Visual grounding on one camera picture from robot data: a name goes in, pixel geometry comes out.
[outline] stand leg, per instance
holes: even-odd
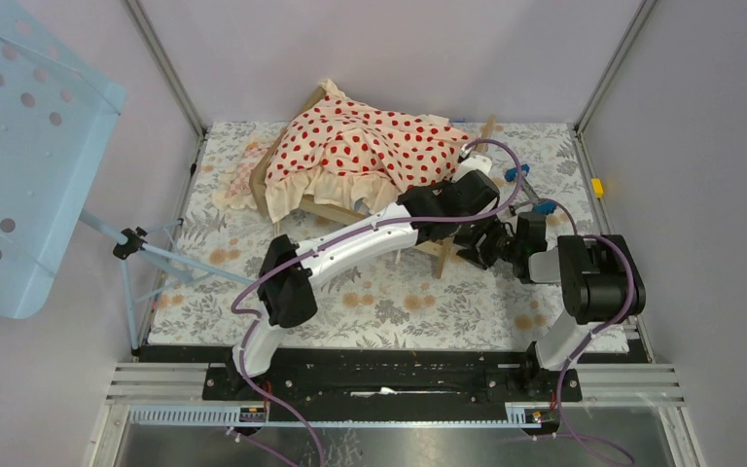
[[[165,222],[164,224],[156,224],[154,226],[146,227],[143,230],[144,232],[151,234],[155,231],[161,231],[161,230],[170,229],[171,227],[176,227],[182,224],[182,222],[183,221],[181,219],[176,219],[175,221]]]
[[[147,260],[151,264],[153,264],[155,267],[167,272],[168,274],[172,275],[173,277],[176,277],[177,279],[181,280],[183,284],[187,284],[188,282],[193,280],[193,276],[187,273],[186,271],[177,269],[173,267],[170,263],[163,260],[162,258],[156,256],[153,253],[147,252],[147,251],[141,251],[139,252],[139,255],[141,255],[142,259]]]
[[[167,250],[162,250],[161,248],[158,248],[157,246],[153,246],[150,243],[145,243],[144,245],[142,245],[142,248],[144,248],[145,251],[149,251],[151,253],[163,256],[164,258],[167,258],[168,260],[173,260],[175,262],[182,263],[182,264],[191,266],[193,268],[201,269],[207,272],[212,272],[216,275],[220,275],[224,277],[225,279],[230,279],[240,284],[250,285],[253,283],[252,280],[242,277],[240,275],[231,274],[225,270],[221,270],[218,268],[213,268],[212,266],[208,266],[205,263],[200,263],[199,261],[177,255]]]
[[[138,350],[139,338],[136,317],[133,313],[133,291],[130,287],[130,271],[127,269],[127,261],[119,260],[122,264],[122,284],[124,285],[124,304],[127,308],[127,330],[130,331],[130,348]]]

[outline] black clamp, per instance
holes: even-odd
[[[127,237],[127,242],[124,245],[117,243],[113,248],[113,256],[120,260],[126,260],[127,257],[133,253],[143,250],[144,246],[142,245],[147,243],[147,241],[139,236],[139,232],[144,233],[144,235],[147,234],[144,230],[139,228],[136,228],[136,231],[133,229],[124,229],[122,235]]]

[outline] red wire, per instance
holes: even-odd
[[[269,394],[273,394],[273,384],[270,384],[270,381],[265,381],[267,384],[267,392]],[[267,397],[265,397],[265,420],[267,420]]]

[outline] polka dot fabric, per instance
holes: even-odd
[[[322,170],[339,177],[379,177],[402,193],[453,173],[469,140],[444,119],[378,110],[330,93],[296,117],[267,169],[267,185]]]

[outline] black mounting plate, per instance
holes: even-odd
[[[551,401],[550,392],[532,397],[520,387],[518,367],[500,357],[511,354],[303,349],[303,358],[296,349],[284,350],[254,381],[262,386],[269,382],[274,395],[313,421],[488,421],[505,419],[507,402]],[[554,385],[557,376],[554,372]],[[208,369],[206,380],[203,400],[263,399],[241,379],[232,361]],[[577,381],[573,370],[564,381],[563,401],[578,402],[580,385],[571,387],[570,381]],[[402,393],[351,395],[378,393],[383,387]],[[270,418],[296,420],[284,410],[271,410]]]

